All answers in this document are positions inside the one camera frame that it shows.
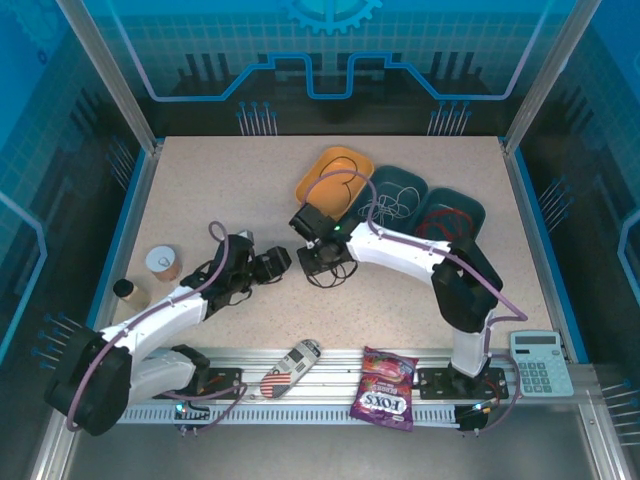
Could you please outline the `purple candy bag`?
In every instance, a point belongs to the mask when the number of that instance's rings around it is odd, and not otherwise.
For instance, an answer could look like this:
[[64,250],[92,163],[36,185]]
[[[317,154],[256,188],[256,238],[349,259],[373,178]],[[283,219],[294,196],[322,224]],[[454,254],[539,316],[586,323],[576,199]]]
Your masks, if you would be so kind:
[[373,425],[413,430],[412,390],[418,360],[364,347],[360,383],[349,415]]

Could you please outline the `teal plastic bin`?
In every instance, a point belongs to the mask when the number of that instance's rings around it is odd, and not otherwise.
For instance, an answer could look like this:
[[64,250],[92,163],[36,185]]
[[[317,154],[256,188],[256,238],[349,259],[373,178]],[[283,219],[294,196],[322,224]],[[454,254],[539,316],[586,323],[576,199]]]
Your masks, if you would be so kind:
[[486,211],[479,201],[450,188],[435,188],[421,202],[409,233],[438,241],[476,239],[485,218]]
[[377,192],[372,220],[381,227],[407,233],[428,185],[421,177],[399,167],[385,165],[371,176]]

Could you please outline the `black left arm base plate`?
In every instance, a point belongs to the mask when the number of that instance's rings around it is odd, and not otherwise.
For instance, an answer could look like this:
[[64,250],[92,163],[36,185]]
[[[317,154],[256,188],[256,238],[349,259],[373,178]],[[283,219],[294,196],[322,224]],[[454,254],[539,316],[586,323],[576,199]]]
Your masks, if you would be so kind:
[[241,381],[240,368],[210,368],[208,373],[197,381],[194,395],[206,396],[229,390],[224,395],[216,397],[216,400],[235,400],[241,393]]

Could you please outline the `pull-tab tin can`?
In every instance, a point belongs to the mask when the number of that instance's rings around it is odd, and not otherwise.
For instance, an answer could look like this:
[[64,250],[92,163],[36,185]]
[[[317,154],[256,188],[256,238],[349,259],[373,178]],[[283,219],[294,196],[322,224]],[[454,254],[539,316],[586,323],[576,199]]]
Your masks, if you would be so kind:
[[182,262],[169,245],[153,247],[146,254],[145,265],[157,280],[164,283],[176,280],[182,271]]

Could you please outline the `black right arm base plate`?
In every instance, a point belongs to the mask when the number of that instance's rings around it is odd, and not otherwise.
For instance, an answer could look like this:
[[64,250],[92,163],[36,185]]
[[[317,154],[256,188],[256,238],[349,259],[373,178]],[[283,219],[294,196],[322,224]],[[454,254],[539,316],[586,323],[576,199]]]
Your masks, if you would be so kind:
[[473,378],[452,366],[420,368],[417,373],[422,400],[506,400],[510,396],[502,368],[485,366]]

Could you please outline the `black-capped brown bottle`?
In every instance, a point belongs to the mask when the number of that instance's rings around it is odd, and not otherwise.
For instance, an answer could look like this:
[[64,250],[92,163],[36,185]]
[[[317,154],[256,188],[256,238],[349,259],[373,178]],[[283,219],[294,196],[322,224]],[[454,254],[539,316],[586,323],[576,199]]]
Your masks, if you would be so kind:
[[142,311],[151,301],[149,294],[126,278],[117,280],[112,286],[113,293],[132,309]]

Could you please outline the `aluminium mounting rail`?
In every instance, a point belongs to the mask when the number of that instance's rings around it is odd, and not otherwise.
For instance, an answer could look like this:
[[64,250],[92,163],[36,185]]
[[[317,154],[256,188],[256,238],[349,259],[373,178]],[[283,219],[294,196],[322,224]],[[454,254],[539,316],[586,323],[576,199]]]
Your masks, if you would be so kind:
[[[302,379],[281,399],[268,400],[259,390],[263,376],[280,361],[292,347],[285,349],[251,349],[230,347],[195,347],[207,356],[212,367],[237,367],[242,369],[242,380],[248,385],[241,401],[242,405],[351,405],[359,385],[363,349],[324,349],[321,358]],[[399,355],[419,360],[418,368],[446,367],[452,350],[445,348],[392,349]],[[514,369],[509,362],[496,358],[498,353],[507,354],[508,350],[498,349],[493,354],[491,366],[503,368],[506,373],[510,395],[515,388]],[[517,403],[525,405],[555,405],[578,403],[581,398],[577,383],[574,383],[574,395],[571,397],[523,397]]]

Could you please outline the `flag and newsprint pouch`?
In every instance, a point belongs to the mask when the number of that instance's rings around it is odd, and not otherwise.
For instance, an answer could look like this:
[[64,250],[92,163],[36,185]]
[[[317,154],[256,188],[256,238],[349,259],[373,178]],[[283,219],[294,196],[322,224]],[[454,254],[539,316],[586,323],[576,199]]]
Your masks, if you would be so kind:
[[301,340],[261,380],[260,394],[270,400],[286,395],[321,358],[320,344]]

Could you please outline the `aluminium frame post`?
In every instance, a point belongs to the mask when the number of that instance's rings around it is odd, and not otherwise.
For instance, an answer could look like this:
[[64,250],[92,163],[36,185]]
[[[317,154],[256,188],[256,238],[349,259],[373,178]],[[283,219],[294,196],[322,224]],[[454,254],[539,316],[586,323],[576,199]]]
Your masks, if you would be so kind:
[[502,141],[505,158],[515,155],[601,2],[602,0],[576,0]]
[[156,137],[86,6],[82,0],[55,1],[141,148],[153,156]]

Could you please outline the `light green calculator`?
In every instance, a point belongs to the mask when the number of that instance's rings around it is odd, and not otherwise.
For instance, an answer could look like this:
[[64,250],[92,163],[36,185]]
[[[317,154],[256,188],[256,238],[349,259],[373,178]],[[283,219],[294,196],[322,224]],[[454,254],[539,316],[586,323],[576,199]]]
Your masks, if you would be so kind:
[[574,395],[558,333],[550,330],[512,332],[510,352],[519,368],[524,397],[550,399]]

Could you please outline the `orange plastic bin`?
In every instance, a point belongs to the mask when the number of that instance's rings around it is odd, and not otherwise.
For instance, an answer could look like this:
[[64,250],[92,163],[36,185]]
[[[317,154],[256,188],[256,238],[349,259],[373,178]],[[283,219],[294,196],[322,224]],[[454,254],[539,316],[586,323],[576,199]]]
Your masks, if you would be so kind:
[[295,197],[300,204],[307,199],[324,215],[339,220],[367,185],[355,172],[369,178],[374,171],[367,156],[344,146],[329,147],[302,177]]

